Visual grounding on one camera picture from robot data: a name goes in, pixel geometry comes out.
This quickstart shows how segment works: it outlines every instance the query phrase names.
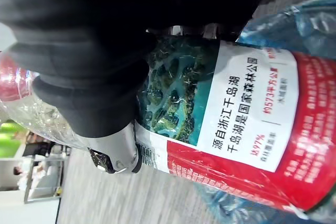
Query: person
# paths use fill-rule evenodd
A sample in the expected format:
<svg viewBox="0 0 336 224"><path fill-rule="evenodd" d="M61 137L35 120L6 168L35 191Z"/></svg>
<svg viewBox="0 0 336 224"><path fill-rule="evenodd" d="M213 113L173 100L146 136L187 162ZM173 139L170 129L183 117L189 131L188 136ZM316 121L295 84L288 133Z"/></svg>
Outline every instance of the person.
<svg viewBox="0 0 336 224"><path fill-rule="evenodd" d="M19 190L25 191L27 188L28 184L28 176L29 176L29 171L28 170L23 170L20 166L15 166L13 168L13 174L15 176L20 176L20 179L17 183L19 186ZM37 166L33 167L33 173L32 173L32 185L31 189L34 189L37 187L39 181L47 174L43 163L39 162Z"/></svg>

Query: wall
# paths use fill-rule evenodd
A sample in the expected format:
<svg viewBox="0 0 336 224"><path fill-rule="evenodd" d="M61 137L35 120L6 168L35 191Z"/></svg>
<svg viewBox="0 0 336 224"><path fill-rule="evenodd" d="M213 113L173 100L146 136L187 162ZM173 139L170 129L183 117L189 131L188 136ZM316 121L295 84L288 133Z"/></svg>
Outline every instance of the wall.
<svg viewBox="0 0 336 224"><path fill-rule="evenodd" d="M0 207L1 224L55 224L59 200Z"/></svg>
<svg viewBox="0 0 336 224"><path fill-rule="evenodd" d="M13 174L14 166L18 165L19 161L3 161L0 159L0 187L15 187L20 179L20 176Z"/></svg>
<svg viewBox="0 0 336 224"><path fill-rule="evenodd" d="M2 207L23 205L24 199L24 191L0 191L0 209Z"/></svg>

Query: red label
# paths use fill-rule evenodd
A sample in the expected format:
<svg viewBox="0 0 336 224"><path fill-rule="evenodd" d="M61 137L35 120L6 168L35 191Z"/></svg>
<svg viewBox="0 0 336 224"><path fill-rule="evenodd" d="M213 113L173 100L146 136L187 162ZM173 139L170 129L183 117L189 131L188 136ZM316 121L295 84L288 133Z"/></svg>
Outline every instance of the red label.
<svg viewBox="0 0 336 224"><path fill-rule="evenodd" d="M303 210L318 204L336 184L336 63L294 56L300 95L291 137L275 173L168 141L170 173L283 210L290 204ZM259 136L256 145L262 139Z"/></svg>

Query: barcode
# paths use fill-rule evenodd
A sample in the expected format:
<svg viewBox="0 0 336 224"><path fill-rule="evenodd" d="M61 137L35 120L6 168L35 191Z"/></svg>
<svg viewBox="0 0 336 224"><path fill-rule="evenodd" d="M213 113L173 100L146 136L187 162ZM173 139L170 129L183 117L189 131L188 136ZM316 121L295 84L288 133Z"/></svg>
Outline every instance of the barcode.
<svg viewBox="0 0 336 224"><path fill-rule="evenodd" d="M156 165L156 156L155 152L151 149L140 145L141 155L142 155L142 163L153 168L158 168Z"/></svg>

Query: floor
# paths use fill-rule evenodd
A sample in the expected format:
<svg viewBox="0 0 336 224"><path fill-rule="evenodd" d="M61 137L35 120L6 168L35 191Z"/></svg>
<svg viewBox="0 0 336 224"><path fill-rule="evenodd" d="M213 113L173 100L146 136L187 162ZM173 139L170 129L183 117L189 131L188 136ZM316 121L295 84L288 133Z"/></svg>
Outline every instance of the floor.
<svg viewBox="0 0 336 224"><path fill-rule="evenodd" d="M276 0L255 17L304 0ZM143 166L136 175L108 175L88 153L74 150L68 167L58 224L213 224L192 182Z"/></svg>

